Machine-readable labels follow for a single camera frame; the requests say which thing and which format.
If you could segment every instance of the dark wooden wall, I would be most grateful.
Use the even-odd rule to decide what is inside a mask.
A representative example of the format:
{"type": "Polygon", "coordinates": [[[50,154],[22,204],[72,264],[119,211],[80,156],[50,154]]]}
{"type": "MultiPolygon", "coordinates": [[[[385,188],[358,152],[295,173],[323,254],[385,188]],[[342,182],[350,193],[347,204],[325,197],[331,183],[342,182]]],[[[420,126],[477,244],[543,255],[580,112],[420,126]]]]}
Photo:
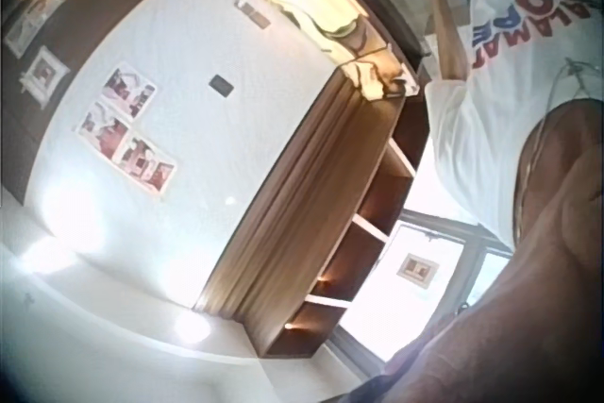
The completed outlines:
{"type": "MultiPolygon", "coordinates": [[[[65,0],[20,59],[2,45],[2,184],[21,203],[44,132],[71,81],[98,44],[141,1],[65,0]],[[19,83],[42,45],[71,70],[44,110],[28,92],[22,93],[19,83]]],[[[3,37],[25,4],[7,21],[3,37]]]]}

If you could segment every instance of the shelf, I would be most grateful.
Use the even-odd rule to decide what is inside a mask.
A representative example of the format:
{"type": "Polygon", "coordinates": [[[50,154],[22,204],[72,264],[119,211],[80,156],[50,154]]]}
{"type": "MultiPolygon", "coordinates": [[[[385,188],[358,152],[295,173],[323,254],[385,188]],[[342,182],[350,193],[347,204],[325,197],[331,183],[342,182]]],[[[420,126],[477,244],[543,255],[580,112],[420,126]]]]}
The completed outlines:
{"type": "Polygon", "coordinates": [[[369,276],[384,242],[352,223],[327,265],[322,280],[310,292],[340,301],[352,301],[369,276]]]}
{"type": "Polygon", "coordinates": [[[394,128],[393,139],[415,170],[424,154],[428,134],[426,103],[408,99],[394,128]]]}
{"type": "Polygon", "coordinates": [[[342,309],[349,309],[352,301],[344,301],[342,299],[333,299],[331,297],[323,297],[323,296],[315,296],[314,294],[309,294],[306,296],[306,302],[311,302],[312,304],[319,304],[320,306],[330,306],[330,307],[340,307],[342,309]]]}
{"type": "Polygon", "coordinates": [[[396,155],[398,160],[403,164],[404,169],[402,170],[402,172],[406,173],[407,176],[410,176],[411,178],[415,178],[417,172],[415,172],[415,169],[411,165],[411,162],[407,158],[407,155],[403,153],[403,150],[400,149],[398,143],[396,143],[396,141],[391,138],[388,141],[388,146],[390,147],[390,150],[396,155]]]}
{"type": "Polygon", "coordinates": [[[331,335],[346,309],[304,302],[290,321],[291,329],[281,330],[265,358],[309,358],[331,335]]]}
{"type": "Polygon", "coordinates": [[[392,146],[386,148],[369,190],[365,195],[359,216],[390,235],[403,208],[413,177],[392,146]]]}
{"type": "Polygon", "coordinates": [[[352,217],[352,222],[357,224],[359,227],[364,229],[367,233],[369,233],[370,235],[373,235],[375,238],[382,241],[383,243],[388,242],[388,235],[386,233],[381,231],[379,228],[374,226],[371,222],[367,221],[366,219],[359,216],[358,214],[355,214],[352,217]]]}

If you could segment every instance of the wooden bookshelf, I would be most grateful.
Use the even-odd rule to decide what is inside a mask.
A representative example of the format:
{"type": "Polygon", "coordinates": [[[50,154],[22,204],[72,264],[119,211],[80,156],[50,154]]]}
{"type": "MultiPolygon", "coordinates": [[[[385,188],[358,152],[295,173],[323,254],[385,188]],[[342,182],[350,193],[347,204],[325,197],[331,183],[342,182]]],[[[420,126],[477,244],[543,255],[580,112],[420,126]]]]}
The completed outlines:
{"type": "Polygon", "coordinates": [[[382,240],[358,224],[351,223],[310,294],[352,301],[383,247],[382,240]]]}
{"type": "MultiPolygon", "coordinates": [[[[369,19],[415,71],[387,28],[369,19]]],[[[197,309],[241,321],[261,358],[311,357],[374,269],[403,208],[428,139],[425,83],[408,99],[368,102],[336,70],[197,309]]]]}
{"type": "Polygon", "coordinates": [[[327,340],[345,309],[304,302],[292,319],[284,325],[265,358],[307,358],[327,340]]]}

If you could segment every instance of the photo collage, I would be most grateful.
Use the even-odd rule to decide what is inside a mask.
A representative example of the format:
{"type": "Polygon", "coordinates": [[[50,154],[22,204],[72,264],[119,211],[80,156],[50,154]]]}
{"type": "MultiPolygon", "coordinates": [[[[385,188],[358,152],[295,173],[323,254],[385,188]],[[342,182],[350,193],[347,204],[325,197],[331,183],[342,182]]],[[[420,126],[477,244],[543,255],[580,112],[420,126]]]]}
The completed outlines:
{"type": "Polygon", "coordinates": [[[134,125],[157,91],[157,86],[140,72],[120,63],[77,128],[79,137],[121,174],[155,195],[165,193],[176,163],[142,137],[134,125]]]}

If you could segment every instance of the wall picture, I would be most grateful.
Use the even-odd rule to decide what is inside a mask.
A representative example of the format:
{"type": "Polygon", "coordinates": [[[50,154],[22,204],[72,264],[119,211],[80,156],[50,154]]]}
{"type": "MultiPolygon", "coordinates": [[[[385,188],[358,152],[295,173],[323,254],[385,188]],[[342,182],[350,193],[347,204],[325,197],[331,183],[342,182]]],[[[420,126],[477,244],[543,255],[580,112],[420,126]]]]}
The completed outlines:
{"type": "Polygon", "coordinates": [[[136,120],[149,105],[158,88],[127,63],[120,63],[111,72],[101,91],[103,99],[123,113],[128,120],[136,120]]]}
{"type": "Polygon", "coordinates": [[[176,163],[138,134],[130,134],[113,160],[130,178],[155,194],[164,193],[176,163]]]}
{"type": "Polygon", "coordinates": [[[409,254],[397,274],[422,288],[428,288],[436,271],[438,271],[438,266],[435,261],[409,254]]]}
{"type": "Polygon", "coordinates": [[[20,82],[24,90],[30,92],[44,109],[60,80],[67,73],[69,68],[42,46],[27,72],[22,75],[20,82]]]}
{"type": "Polygon", "coordinates": [[[128,126],[116,113],[101,101],[88,109],[77,134],[108,160],[113,160],[124,142],[128,126]]]}
{"type": "Polygon", "coordinates": [[[12,25],[4,43],[17,59],[27,50],[44,23],[64,0],[33,0],[12,25]]]}

